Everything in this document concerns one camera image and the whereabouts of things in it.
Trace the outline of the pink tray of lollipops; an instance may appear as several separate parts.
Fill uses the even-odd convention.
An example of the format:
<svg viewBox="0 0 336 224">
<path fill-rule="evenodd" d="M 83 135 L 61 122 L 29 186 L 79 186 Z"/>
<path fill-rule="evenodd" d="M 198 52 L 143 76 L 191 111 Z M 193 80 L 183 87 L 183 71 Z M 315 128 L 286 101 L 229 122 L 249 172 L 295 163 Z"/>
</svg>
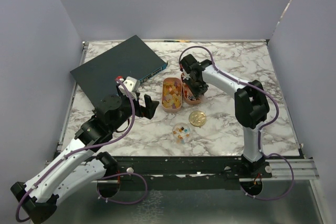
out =
<svg viewBox="0 0 336 224">
<path fill-rule="evenodd" d="M 202 102 L 202 99 L 194 97 L 191 90 L 184 82 L 184 73 L 181 73 L 181 82 L 182 82 L 183 98 L 185 102 L 189 105 L 200 104 Z"/>
</svg>

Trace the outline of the clear plastic jar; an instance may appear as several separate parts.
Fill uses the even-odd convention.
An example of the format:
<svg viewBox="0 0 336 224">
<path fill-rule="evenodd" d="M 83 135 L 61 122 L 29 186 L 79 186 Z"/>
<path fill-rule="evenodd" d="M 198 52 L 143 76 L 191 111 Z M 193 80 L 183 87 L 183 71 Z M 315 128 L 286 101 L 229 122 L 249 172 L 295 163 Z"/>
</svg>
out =
<svg viewBox="0 0 336 224">
<path fill-rule="evenodd" d="M 191 139 L 191 128 L 186 123 L 177 123 L 172 128 L 172 135 L 176 143 L 188 143 Z"/>
</svg>

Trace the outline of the pink tray of popsicle candies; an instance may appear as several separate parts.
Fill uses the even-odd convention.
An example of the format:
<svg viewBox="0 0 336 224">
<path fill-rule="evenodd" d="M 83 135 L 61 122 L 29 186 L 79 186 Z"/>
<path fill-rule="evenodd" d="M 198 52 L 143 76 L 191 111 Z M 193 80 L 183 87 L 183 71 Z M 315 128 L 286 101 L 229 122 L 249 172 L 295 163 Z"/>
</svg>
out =
<svg viewBox="0 0 336 224">
<path fill-rule="evenodd" d="M 162 83 L 162 107 L 166 112 L 175 113 L 182 107 L 182 82 L 179 78 L 168 77 Z"/>
</svg>

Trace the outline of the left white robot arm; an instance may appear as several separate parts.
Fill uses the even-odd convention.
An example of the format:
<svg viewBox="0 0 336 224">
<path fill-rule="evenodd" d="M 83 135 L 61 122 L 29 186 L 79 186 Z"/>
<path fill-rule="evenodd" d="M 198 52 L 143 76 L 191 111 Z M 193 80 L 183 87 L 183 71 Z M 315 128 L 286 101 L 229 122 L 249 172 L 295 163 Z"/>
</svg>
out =
<svg viewBox="0 0 336 224">
<path fill-rule="evenodd" d="M 95 105 L 94 115 L 47 167 L 27 182 L 11 187 L 19 202 L 17 210 L 23 209 L 28 220 L 43 223 L 80 187 L 96 179 L 121 176 L 117 161 L 99 149 L 114 142 L 113 133 L 125 122 L 129 125 L 118 140 L 130 132 L 135 117 L 152 119 L 159 102 L 146 94 L 145 105 L 140 105 L 140 94 L 128 81 L 117 85 L 117 90 L 116 95 L 108 95 Z"/>
</svg>

